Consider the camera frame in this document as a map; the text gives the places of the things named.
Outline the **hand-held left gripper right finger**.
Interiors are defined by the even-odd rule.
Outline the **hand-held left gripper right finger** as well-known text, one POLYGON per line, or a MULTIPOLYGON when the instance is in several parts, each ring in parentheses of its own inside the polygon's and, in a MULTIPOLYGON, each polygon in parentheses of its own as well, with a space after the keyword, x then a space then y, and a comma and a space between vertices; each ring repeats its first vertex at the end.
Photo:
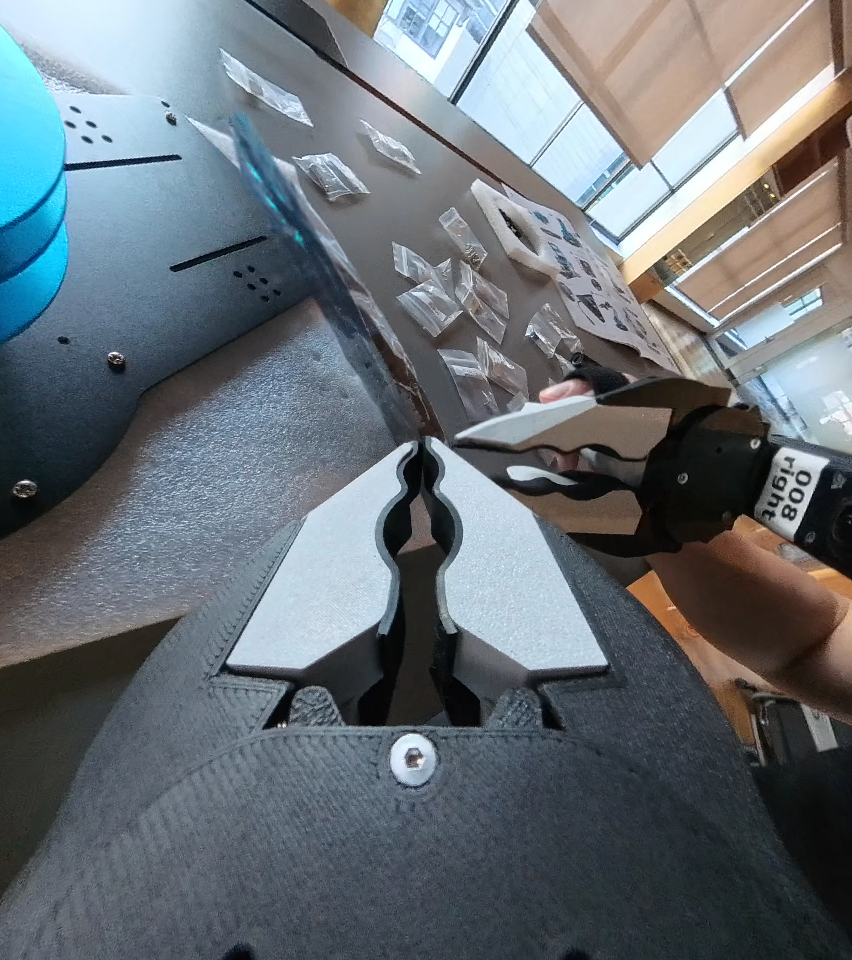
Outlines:
POLYGON ((481 726, 509 690, 609 672, 536 516, 435 438, 427 509, 444 553, 430 673, 453 726, 481 726))

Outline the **black metal base plate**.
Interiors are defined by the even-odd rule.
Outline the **black metal base plate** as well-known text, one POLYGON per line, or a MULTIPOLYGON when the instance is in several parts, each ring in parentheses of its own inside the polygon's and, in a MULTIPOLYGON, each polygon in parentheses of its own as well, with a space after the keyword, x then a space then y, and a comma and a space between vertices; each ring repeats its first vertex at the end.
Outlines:
POLYGON ((141 395, 311 295, 239 170, 158 97, 54 92, 59 291, 0 345, 0 539, 112 454, 141 395))

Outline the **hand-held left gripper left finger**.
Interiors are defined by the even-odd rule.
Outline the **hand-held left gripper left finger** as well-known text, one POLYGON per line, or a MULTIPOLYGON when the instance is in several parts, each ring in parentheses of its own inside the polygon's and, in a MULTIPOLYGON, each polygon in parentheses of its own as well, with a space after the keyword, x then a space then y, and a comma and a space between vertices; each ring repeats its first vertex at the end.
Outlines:
POLYGON ((396 556, 422 446, 407 442, 311 510, 246 617, 230 673, 321 687, 350 724, 384 725, 404 653, 396 556))

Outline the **person's right forearm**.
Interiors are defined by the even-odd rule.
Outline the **person's right forearm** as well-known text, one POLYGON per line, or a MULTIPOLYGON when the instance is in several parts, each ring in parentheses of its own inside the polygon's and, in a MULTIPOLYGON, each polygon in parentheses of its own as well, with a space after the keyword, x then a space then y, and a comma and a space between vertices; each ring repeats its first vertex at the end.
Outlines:
POLYGON ((647 557, 708 642, 771 686, 852 726, 852 600, 727 531, 647 557))

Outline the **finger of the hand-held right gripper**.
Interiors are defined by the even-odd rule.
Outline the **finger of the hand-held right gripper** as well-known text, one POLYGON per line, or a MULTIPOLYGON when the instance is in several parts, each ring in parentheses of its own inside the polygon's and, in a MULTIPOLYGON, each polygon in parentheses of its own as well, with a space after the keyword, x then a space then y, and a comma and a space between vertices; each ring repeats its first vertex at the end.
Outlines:
POLYGON ((673 426, 698 410, 726 407, 729 388, 682 378, 636 381, 598 397, 571 395, 528 402, 456 435, 458 448, 500 452, 548 449, 573 453, 603 448, 624 461, 648 458, 673 426))
POLYGON ((504 489, 541 520, 570 535, 632 536, 643 517, 635 487, 600 473, 510 465, 504 489))

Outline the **white foam sheet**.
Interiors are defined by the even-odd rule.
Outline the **white foam sheet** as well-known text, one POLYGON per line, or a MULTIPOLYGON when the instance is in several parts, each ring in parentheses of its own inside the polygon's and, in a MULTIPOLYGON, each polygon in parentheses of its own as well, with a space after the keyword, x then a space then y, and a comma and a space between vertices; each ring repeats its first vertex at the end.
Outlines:
MULTIPOLYGON (((0 201, 53 164, 31 259, 0 273, 0 321, 27 329, 68 262, 66 141, 52 93, 0 28, 0 201)), ((382 417, 312 298, 145 391, 112 454, 66 499, 0 538, 0 670, 181 615, 251 543, 390 445, 382 417)))

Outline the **printed instruction sheet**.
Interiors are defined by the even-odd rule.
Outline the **printed instruction sheet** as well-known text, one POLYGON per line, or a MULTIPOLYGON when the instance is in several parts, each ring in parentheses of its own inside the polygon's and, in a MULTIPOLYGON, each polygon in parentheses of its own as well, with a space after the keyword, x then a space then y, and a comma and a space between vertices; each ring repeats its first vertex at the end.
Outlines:
POLYGON ((562 214, 523 198, 559 273, 556 285, 574 323, 597 337, 627 346, 674 374, 680 368, 627 287, 603 246, 590 243, 562 214))

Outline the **silver plastic parts bag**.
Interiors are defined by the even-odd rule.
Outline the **silver plastic parts bag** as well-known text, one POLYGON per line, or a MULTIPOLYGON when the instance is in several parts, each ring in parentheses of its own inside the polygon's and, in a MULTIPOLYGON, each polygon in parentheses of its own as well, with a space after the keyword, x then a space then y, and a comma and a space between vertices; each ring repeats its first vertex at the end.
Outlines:
POLYGON ((312 207, 295 168, 267 150, 242 112, 229 116, 240 174, 281 237, 310 295, 336 333, 396 441, 445 431, 397 333, 376 304, 335 235, 312 207))

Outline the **large office windows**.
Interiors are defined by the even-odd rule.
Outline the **large office windows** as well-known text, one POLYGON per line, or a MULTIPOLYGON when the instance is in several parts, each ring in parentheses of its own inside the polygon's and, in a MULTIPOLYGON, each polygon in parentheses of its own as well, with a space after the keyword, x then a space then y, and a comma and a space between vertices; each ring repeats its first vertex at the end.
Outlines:
POLYGON ((847 241, 852 2, 372 2, 369 30, 704 330, 847 241))

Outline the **white foam tray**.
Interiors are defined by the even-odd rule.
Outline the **white foam tray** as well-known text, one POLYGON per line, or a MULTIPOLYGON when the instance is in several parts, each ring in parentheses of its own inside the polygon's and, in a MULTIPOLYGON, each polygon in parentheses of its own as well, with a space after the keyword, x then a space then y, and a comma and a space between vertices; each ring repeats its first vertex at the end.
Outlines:
POLYGON ((509 259, 550 280, 559 277, 560 267, 552 248, 528 209, 479 178, 471 184, 470 192, 509 259))

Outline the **scattered small clear parts bags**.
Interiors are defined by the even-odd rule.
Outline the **scattered small clear parts bags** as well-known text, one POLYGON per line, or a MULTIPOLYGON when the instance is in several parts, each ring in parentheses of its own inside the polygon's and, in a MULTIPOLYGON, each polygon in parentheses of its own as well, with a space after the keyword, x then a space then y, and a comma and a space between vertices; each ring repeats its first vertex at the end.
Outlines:
POLYGON ((220 50, 229 114, 243 113, 358 270, 445 436, 537 400, 558 380, 530 325, 571 329, 545 276, 509 259, 470 192, 480 170, 336 66, 293 44, 280 57, 220 50))

